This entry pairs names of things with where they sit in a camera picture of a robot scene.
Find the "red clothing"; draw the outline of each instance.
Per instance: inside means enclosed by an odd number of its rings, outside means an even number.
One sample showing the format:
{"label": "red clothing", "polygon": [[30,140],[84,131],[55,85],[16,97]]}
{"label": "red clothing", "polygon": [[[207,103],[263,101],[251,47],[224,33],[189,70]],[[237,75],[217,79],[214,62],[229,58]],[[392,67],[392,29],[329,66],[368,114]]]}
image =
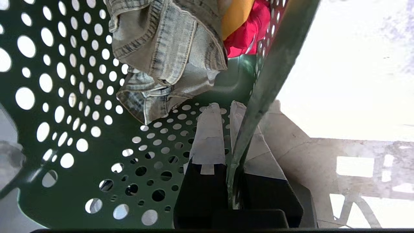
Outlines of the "red clothing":
{"label": "red clothing", "polygon": [[227,56],[233,58],[246,54],[251,44],[253,46],[247,54],[256,54],[257,42],[265,37],[269,22],[269,2],[266,0],[255,0],[247,21],[224,41]]}

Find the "concrete floor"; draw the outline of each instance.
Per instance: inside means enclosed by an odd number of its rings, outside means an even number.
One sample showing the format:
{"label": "concrete floor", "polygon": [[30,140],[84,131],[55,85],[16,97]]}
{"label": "concrete floor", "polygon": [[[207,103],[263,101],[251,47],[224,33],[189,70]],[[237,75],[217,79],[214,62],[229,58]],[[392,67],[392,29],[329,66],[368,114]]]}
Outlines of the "concrete floor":
{"label": "concrete floor", "polygon": [[321,2],[261,122],[320,227],[414,227],[413,49],[414,1]]}

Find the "gray fabric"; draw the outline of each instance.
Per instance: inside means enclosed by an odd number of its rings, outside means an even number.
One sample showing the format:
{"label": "gray fabric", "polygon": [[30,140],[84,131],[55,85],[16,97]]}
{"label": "gray fabric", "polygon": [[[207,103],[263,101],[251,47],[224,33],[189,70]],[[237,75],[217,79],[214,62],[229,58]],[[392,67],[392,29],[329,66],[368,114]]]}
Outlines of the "gray fabric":
{"label": "gray fabric", "polygon": [[113,54],[134,70],[117,97],[149,124],[227,69],[217,0],[106,0]]}

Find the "green plastic laundry basket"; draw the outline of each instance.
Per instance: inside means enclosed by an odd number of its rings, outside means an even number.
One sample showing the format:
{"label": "green plastic laundry basket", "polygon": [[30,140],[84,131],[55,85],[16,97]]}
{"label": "green plastic laundry basket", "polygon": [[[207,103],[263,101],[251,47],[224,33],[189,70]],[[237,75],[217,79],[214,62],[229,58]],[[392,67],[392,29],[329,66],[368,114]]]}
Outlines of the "green plastic laundry basket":
{"label": "green plastic laundry basket", "polygon": [[[0,199],[19,188],[21,211],[48,228],[173,227],[197,116],[209,103],[219,103],[227,164],[243,163],[318,1],[271,4],[271,25],[257,56],[229,59],[229,70],[218,75],[212,91],[143,126],[115,97],[127,66],[112,55],[102,0],[0,0],[0,103],[17,126],[26,156]],[[248,105],[234,157],[232,100]],[[236,167],[229,167],[231,196]]]}

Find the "yellow clothing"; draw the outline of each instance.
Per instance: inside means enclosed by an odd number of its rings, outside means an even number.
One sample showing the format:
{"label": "yellow clothing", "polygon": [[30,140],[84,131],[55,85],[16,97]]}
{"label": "yellow clothing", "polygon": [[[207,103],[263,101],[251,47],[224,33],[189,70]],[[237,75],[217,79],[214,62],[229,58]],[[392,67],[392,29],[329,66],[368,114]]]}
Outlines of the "yellow clothing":
{"label": "yellow clothing", "polygon": [[252,10],[255,0],[233,0],[221,20],[221,32],[223,40],[237,30],[244,22]]}

